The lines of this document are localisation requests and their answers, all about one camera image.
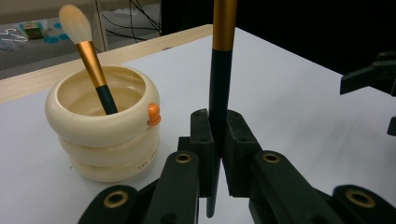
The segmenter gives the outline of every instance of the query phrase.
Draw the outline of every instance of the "table surface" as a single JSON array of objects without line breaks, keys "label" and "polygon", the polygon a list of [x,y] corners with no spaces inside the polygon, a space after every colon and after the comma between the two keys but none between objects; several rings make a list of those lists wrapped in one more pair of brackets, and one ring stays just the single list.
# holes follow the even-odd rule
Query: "table surface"
[{"label": "table surface", "polygon": [[[158,178],[178,138],[190,135],[190,114],[207,108],[211,28],[99,55],[102,63],[145,73],[161,96],[157,158],[143,175],[117,184],[141,189]],[[74,61],[0,82],[0,223],[77,223],[95,195],[113,185],[80,176],[46,121],[51,86],[81,67]],[[285,155],[325,193],[353,184],[396,205],[396,138],[386,134],[394,99],[372,88],[340,95],[340,80],[329,69],[235,30],[229,108],[244,116],[262,148]],[[253,222],[248,199],[229,196],[222,168],[214,217],[205,217],[204,199],[199,212],[199,223]]]}]

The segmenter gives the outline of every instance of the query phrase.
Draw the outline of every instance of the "brass insert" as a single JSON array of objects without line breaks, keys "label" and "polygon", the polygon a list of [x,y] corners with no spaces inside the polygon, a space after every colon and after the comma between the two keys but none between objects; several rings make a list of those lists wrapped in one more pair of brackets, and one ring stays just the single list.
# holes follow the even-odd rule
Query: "brass insert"
[{"label": "brass insert", "polygon": [[108,208],[120,207],[128,201],[128,193],[123,190],[117,190],[109,193],[103,204]]},{"label": "brass insert", "polygon": [[192,157],[188,154],[180,154],[177,155],[175,158],[175,161],[179,162],[179,163],[188,163],[192,160]]},{"label": "brass insert", "polygon": [[346,197],[354,204],[364,207],[364,208],[374,208],[375,200],[369,194],[357,190],[357,189],[349,189],[346,192]]},{"label": "brass insert", "polygon": [[278,163],[280,162],[279,156],[274,153],[264,153],[262,155],[262,159],[271,163]]}]

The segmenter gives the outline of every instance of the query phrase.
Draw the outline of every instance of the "brush bristles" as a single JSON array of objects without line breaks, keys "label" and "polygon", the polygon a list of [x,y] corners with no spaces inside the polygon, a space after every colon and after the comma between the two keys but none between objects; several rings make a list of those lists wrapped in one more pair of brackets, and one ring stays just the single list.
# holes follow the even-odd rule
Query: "brush bristles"
[{"label": "brush bristles", "polygon": [[72,5],[63,6],[59,11],[59,20],[64,32],[73,43],[92,41],[90,23],[77,7]]}]

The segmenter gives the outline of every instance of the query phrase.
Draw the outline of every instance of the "brush holder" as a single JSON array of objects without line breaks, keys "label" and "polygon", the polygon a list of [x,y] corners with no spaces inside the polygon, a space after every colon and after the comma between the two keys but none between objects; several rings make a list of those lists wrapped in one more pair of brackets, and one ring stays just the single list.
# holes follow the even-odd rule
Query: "brush holder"
[{"label": "brush holder", "polygon": [[103,66],[118,113],[106,115],[88,72],[59,81],[45,109],[73,167],[89,179],[117,182],[147,169],[159,146],[160,96],[141,72]]}]

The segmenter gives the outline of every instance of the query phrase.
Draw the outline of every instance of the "makeup brush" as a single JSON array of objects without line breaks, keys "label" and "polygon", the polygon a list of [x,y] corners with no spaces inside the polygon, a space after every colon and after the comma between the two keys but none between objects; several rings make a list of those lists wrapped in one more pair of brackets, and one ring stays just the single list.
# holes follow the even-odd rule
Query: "makeup brush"
[{"label": "makeup brush", "polygon": [[59,20],[64,32],[76,45],[106,114],[117,113],[117,107],[92,43],[91,26],[87,18],[77,7],[65,5],[59,11]]},{"label": "makeup brush", "polygon": [[[233,61],[237,0],[215,0],[213,16],[212,61],[210,68],[209,123],[215,141],[215,150],[223,155],[224,132],[227,120]],[[212,195],[206,201],[206,216],[215,214],[219,181],[220,158],[212,168]]]}]

